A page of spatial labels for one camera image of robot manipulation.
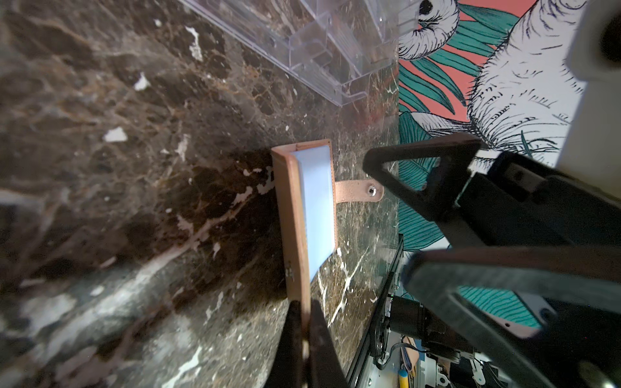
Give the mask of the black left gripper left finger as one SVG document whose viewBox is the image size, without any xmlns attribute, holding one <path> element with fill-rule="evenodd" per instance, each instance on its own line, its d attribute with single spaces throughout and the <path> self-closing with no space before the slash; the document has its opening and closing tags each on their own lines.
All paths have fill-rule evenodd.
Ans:
<svg viewBox="0 0 621 388">
<path fill-rule="evenodd" d="M 304 381 L 301 304 L 289 304 L 273 365 L 264 388 L 300 388 Z"/>
</svg>

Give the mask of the clear acrylic organizer box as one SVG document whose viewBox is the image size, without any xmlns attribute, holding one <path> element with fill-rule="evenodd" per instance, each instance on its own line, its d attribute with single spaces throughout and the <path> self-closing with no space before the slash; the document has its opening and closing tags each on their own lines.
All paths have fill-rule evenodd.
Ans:
<svg viewBox="0 0 621 388">
<path fill-rule="evenodd" d="M 185 6 L 337 106 L 368 95 L 417 26 L 417 1 L 187 1 Z"/>
</svg>

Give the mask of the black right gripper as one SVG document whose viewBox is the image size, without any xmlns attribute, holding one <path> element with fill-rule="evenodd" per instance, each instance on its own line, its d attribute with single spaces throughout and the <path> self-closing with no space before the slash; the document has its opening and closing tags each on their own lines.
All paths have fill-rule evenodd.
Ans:
<svg viewBox="0 0 621 388">
<path fill-rule="evenodd" d="M 482 146 L 457 133 L 373 148 L 363 170 L 428 221 L 454 206 Z M 419 189 L 388 171 L 422 162 Z M 453 247 L 419 252 L 404 288 L 521 387 L 620 384 L 620 206 L 521 155 L 475 174 L 438 224 Z M 462 286 L 514 292 L 538 322 L 519 338 L 459 294 Z"/>
</svg>

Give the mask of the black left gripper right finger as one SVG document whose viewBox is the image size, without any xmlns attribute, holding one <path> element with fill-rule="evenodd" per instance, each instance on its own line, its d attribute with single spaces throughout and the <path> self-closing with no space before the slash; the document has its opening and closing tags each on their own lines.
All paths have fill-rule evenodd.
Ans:
<svg viewBox="0 0 621 388">
<path fill-rule="evenodd" d="M 307 384 L 314 388 L 349 386 L 341 368 L 320 302 L 311 302 Z"/>
</svg>

